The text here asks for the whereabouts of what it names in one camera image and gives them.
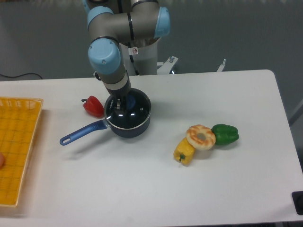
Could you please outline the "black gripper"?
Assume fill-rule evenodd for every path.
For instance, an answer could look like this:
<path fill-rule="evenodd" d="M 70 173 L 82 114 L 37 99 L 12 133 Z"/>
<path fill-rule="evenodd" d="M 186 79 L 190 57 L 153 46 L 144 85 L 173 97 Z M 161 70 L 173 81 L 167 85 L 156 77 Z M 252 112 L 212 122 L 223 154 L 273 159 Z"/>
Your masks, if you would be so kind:
<path fill-rule="evenodd" d="M 122 114 L 127 112 L 127 94 L 131 88 L 130 79 L 127 71 L 116 72 L 111 74 L 98 74 L 94 72 L 97 80 L 102 81 L 107 91 L 115 98 L 116 107 L 114 112 Z"/>

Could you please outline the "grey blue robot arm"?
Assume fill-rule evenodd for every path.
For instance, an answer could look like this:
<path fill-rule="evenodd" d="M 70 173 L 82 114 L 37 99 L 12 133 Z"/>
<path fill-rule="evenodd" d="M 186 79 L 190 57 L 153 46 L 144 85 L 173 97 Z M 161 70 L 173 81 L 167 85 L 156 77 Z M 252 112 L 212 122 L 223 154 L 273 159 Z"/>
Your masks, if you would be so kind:
<path fill-rule="evenodd" d="M 95 76 L 126 109 L 130 75 L 155 75 L 158 41 L 170 33 L 170 15 L 157 0 L 85 0 L 88 58 Z"/>

